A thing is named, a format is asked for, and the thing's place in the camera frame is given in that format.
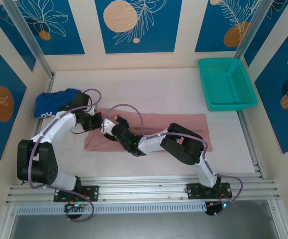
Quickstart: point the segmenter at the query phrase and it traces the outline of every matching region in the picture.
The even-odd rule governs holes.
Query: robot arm
[[[133,156],[143,156],[155,151],[166,150],[180,162],[193,165],[199,177],[200,184],[209,189],[210,194],[217,193],[221,178],[213,175],[202,157],[205,150],[204,145],[190,138],[184,138],[181,143],[181,136],[167,135],[167,133],[178,133],[191,135],[203,139],[198,134],[178,125],[171,124],[168,129],[154,135],[133,135],[129,131],[127,121],[120,116],[115,116],[118,124],[108,119],[104,120],[104,128],[101,132],[106,138],[119,142],[123,148]]]
[[[22,140],[18,145],[18,165],[17,176],[20,180],[28,180],[29,159],[33,147],[38,139],[43,136],[35,152],[35,157],[39,154],[39,159],[32,164],[32,181],[51,185],[56,188],[79,191],[81,181],[78,177],[64,173],[58,169],[57,160],[53,147],[60,144],[63,136],[76,124],[80,124],[84,131],[95,130],[101,127],[101,113],[95,113],[94,107],[90,114],[83,110],[76,110],[60,118],[62,114],[70,109],[88,104],[89,97],[84,93],[76,93],[74,102],[64,105],[57,112],[53,121],[38,135],[31,140]],[[54,126],[44,135],[50,125]]]
[[[28,164],[32,149],[38,139],[43,136],[35,152],[35,157],[39,154],[39,160],[33,161],[32,181],[60,189],[73,190],[75,192],[80,191],[80,178],[58,169],[53,147],[59,144],[63,136],[76,124],[82,125],[84,131],[101,128],[101,113],[95,113],[94,108],[91,109],[91,114],[83,110],[76,110],[60,118],[68,110],[87,105],[88,99],[88,95],[77,93],[74,102],[61,107],[56,114],[56,118],[46,127],[47,129],[55,120],[59,119],[47,134],[43,134],[46,130],[44,129],[31,140],[22,140],[19,143],[17,175],[20,180],[28,180]],[[213,198],[218,193],[221,178],[213,175],[207,167],[205,159],[202,157],[202,153],[205,150],[204,145],[199,141],[187,137],[181,141],[181,136],[171,134],[185,134],[202,139],[201,136],[175,123],[158,134],[146,136],[134,135],[129,131],[129,125],[125,119],[116,116],[115,120],[117,124],[108,119],[104,120],[104,127],[101,128],[104,137],[117,141],[127,152],[137,157],[145,156],[155,151],[166,150],[180,162],[195,167],[200,184],[204,187],[203,190],[209,198]]]

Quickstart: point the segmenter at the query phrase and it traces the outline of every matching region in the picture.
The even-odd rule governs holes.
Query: vent grille
[[[91,206],[71,214],[89,214]],[[95,204],[94,214],[205,212],[205,202]],[[64,205],[19,206],[17,215],[61,215]]]

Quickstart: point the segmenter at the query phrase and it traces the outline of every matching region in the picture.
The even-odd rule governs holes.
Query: black bracket
[[[98,201],[99,186],[81,186],[80,194],[89,197],[92,202]],[[54,202],[86,202],[84,198],[80,198],[74,194],[63,191],[54,193]]]
[[[207,188],[200,183],[189,183],[185,189],[188,199],[220,199],[232,198],[232,192],[229,183],[220,183],[216,193],[211,192],[211,188]]]

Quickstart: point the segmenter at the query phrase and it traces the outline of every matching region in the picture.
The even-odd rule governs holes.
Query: wire
[[[119,107],[119,106],[127,106],[127,107],[131,107],[133,110],[135,110],[135,111],[138,113],[138,115],[139,115],[139,117],[140,117],[140,121],[141,121],[142,136],[144,137],[144,124],[143,124],[143,118],[142,118],[140,112],[139,112],[139,111],[138,111],[134,106],[131,106],[131,105],[129,105],[129,104],[118,104],[118,105],[115,105],[115,106],[113,106],[112,108],[110,108],[110,109],[106,112],[106,114],[104,115],[104,118],[103,118],[103,123],[102,123],[102,129],[103,129],[103,132],[104,132],[104,121],[105,121],[105,119],[108,117],[109,112],[111,112],[114,108]]]
[[[201,143],[203,143],[205,145],[205,149],[204,149],[204,152],[203,152],[203,159],[205,161],[205,164],[208,168],[208,170],[210,171],[211,174],[217,176],[217,177],[222,177],[222,178],[233,178],[233,179],[236,179],[240,182],[240,189],[238,191],[238,193],[236,194],[236,196],[230,201],[230,203],[227,205],[227,207],[231,204],[233,204],[236,199],[238,198],[238,196],[240,195],[240,193],[242,192],[243,190],[243,182],[237,178],[237,177],[234,177],[234,176],[228,176],[228,175],[220,175],[220,174],[214,174],[213,170],[211,169],[211,167],[209,166],[207,160],[206,160],[206,151],[208,149],[208,143],[200,138],[197,138],[197,137],[194,137],[194,136],[191,136],[191,135],[188,135],[188,134],[183,134],[183,133],[172,133],[172,132],[168,132],[168,133],[161,133],[161,134],[157,134],[157,135],[153,135],[151,137],[148,137],[147,139],[151,139],[151,138],[156,138],[156,137],[159,137],[159,136],[164,136],[164,135],[175,135],[175,136],[181,136],[181,137],[186,137],[186,138],[191,138],[191,139],[194,139],[194,140],[197,140]],[[221,204],[221,203],[216,203],[216,204],[213,204],[213,205],[208,205],[208,207],[211,207],[211,206],[215,206],[215,205],[218,205],[218,204]]]
[[[35,155],[35,152],[41,142],[41,140],[45,137],[45,135],[49,132],[50,129],[52,129],[52,127],[60,120],[62,119],[64,116],[66,116],[67,114],[71,113],[72,111],[75,111],[75,110],[79,110],[79,109],[84,109],[84,108],[87,108],[87,107],[92,107],[94,105],[96,105],[98,102],[100,102],[101,100],[101,92],[96,90],[96,89],[87,89],[84,91],[87,92],[87,91],[96,91],[97,93],[99,93],[99,99],[93,103],[93,104],[90,104],[90,105],[87,105],[87,106],[79,106],[79,107],[75,107],[73,109],[70,109],[68,110],[67,112],[63,113],[62,115],[60,115],[59,118],[56,118],[55,121],[52,122],[52,124],[49,125],[49,127],[42,133],[42,136],[40,136],[37,140],[37,142],[35,143],[33,149],[32,149],[32,152],[31,152],[31,155],[30,155],[30,160],[29,160],[29,167],[28,167],[28,181],[29,181],[29,185],[32,189],[37,189],[37,188],[40,188],[42,187],[44,184],[40,184],[38,186],[34,186],[33,183],[32,183],[32,164],[33,164],[33,158],[34,158],[34,155]],[[74,194],[74,195],[77,195],[77,196],[80,196],[82,198],[84,198],[87,202],[90,203],[90,205],[92,206],[92,213],[85,219],[80,219],[80,220],[71,220],[72,222],[84,222],[86,220],[88,220],[94,213],[94,206],[91,202],[90,199],[88,199],[87,197],[85,197],[84,195],[80,194],[80,193],[76,193],[76,192],[73,192],[73,191],[69,191],[69,190],[66,190],[66,189],[60,189],[60,188],[55,188],[53,186],[49,186],[47,185],[48,188],[52,188],[52,189],[55,189],[55,190],[61,190],[63,192],[66,192],[66,193],[71,193],[71,194]]]
[[[85,133],[85,131],[79,132],[79,133],[75,133],[75,132],[72,132],[72,130],[70,130],[70,132],[73,133],[73,134],[83,134],[83,133]]]

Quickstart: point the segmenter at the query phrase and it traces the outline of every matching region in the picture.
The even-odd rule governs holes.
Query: small object
[[[205,212],[207,215],[210,216],[217,216],[217,214],[224,209],[223,204],[219,202],[206,202],[206,209]]]
[[[201,59],[198,66],[210,111],[240,111],[257,104],[252,84],[239,59]]]

